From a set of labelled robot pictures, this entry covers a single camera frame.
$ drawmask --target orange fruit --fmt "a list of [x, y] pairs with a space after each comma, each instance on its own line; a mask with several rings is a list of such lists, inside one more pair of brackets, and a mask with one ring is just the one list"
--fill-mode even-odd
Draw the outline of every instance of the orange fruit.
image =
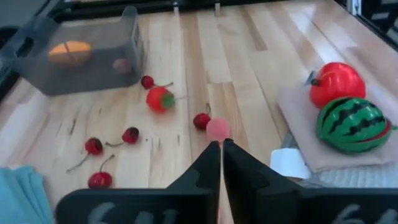
[[51, 62], [64, 66], [79, 66], [91, 57], [91, 45], [86, 42], [69, 40], [58, 44], [49, 52]]

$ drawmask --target toy strawberry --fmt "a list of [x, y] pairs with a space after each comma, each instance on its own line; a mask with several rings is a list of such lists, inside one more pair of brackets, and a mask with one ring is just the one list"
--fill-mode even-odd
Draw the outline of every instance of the toy strawberry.
[[149, 90], [146, 100], [153, 111], [164, 113], [175, 104], [174, 94], [164, 87], [155, 87]]

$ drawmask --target pink ball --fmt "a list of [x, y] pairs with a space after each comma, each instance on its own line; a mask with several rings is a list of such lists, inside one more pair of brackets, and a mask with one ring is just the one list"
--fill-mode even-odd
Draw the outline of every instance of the pink ball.
[[119, 58], [113, 62], [113, 69], [118, 73], [128, 73], [131, 71], [130, 61], [126, 58]]
[[214, 118], [207, 123], [206, 136], [209, 141], [224, 142], [226, 138], [229, 138], [229, 133], [229, 124], [223, 118]]

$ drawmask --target cherry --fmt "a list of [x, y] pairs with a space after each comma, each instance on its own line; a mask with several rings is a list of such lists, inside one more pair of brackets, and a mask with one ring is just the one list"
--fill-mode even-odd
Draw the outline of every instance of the cherry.
[[125, 142], [128, 144], [135, 144], [138, 141], [138, 137], [139, 137], [138, 129], [136, 127], [130, 127], [130, 128], [127, 128], [122, 135], [123, 142], [117, 143], [117, 144], [111, 144], [109, 142], [106, 142], [105, 144], [107, 146], [111, 146], [111, 147], [120, 146], [121, 144], [123, 144]]
[[89, 140], [87, 140], [85, 143], [85, 149], [87, 151], [86, 157], [84, 157], [84, 159], [80, 161], [77, 165], [67, 169], [67, 172], [70, 172], [80, 167], [87, 160], [90, 154], [92, 154], [93, 156], [99, 156], [103, 152], [102, 143], [98, 138], [90, 138]]
[[88, 179], [88, 187], [91, 189], [108, 189], [112, 185], [112, 176], [108, 172], [103, 172], [102, 168], [104, 164], [109, 160], [113, 159], [114, 155], [107, 158], [99, 168], [99, 172], [96, 172]]
[[144, 75], [142, 78], [141, 78], [141, 85], [144, 87], [144, 89], [146, 89], [146, 90], [148, 90], [148, 89], [150, 89], [150, 88], [152, 88], [152, 87], [154, 87], [154, 86], [157, 86], [157, 87], [167, 87], [167, 86], [170, 86], [170, 85], [173, 85], [174, 83], [169, 83], [169, 84], [167, 84], [167, 85], [164, 85], [164, 86], [158, 86], [158, 85], [155, 85], [155, 81], [154, 81], [154, 79], [152, 78], [152, 77], [150, 77], [149, 75]]
[[209, 113], [210, 113], [210, 105], [207, 103], [206, 104], [207, 107], [207, 113], [200, 113], [198, 115], [196, 115], [193, 119], [193, 124], [195, 125], [195, 127], [199, 130], [206, 130], [206, 126], [209, 123], [209, 121], [211, 120]]

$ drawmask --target white object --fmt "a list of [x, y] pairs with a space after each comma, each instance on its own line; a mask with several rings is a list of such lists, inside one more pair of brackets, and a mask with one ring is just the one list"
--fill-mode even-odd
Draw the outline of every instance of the white object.
[[271, 153], [271, 169], [285, 177], [296, 177], [308, 179], [311, 172], [300, 150], [292, 148], [283, 148], [273, 150]]

